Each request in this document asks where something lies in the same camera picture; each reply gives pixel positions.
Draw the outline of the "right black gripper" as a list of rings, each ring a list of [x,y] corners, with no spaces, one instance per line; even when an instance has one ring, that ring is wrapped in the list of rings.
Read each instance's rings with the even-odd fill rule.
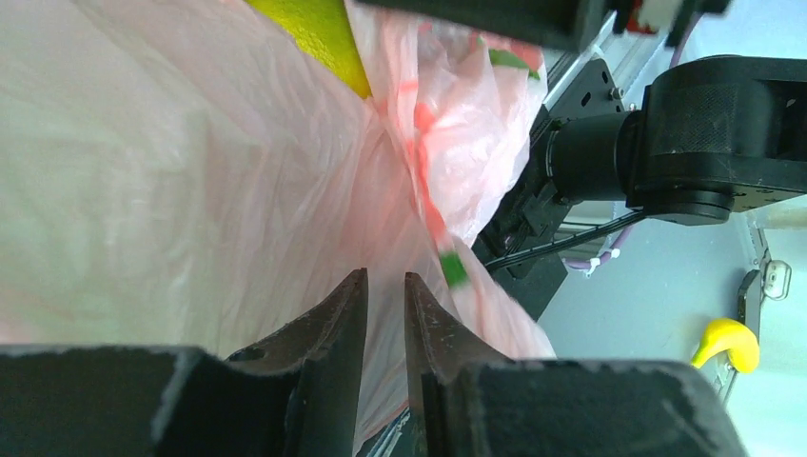
[[[551,50],[580,52],[615,9],[607,0],[369,0],[369,5],[442,19]],[[476,251],[485,269],[525,276],[545,257],[638,222],[630,212],[562,239],[571,209],[585,202],[624,202],[636,116],[621,111],[592,117],[541,118],[516,185],[482,230]]]

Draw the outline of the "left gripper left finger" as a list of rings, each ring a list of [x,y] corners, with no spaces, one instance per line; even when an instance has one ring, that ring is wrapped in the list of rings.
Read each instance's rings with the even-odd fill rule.
[[[221,359],[184,346],[4,345],[5,456],[348,456],[368,278]]]

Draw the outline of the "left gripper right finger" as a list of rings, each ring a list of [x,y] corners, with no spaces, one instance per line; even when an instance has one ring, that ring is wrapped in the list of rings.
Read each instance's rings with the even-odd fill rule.
[[[409,405],[420,456],[742,456],[695,369],[652,360],[513,360],[404,279]]]

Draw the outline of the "pink plastic bag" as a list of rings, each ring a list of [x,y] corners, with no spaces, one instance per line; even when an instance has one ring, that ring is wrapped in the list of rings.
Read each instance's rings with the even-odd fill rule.
[[[471,252],[528,155],[541,51],[306,2],[363,99],[243,1],[1,5],[1,340],[226,356],[367,268],[355,443],[406,403],[404,276],[512,358],[541,327]]]

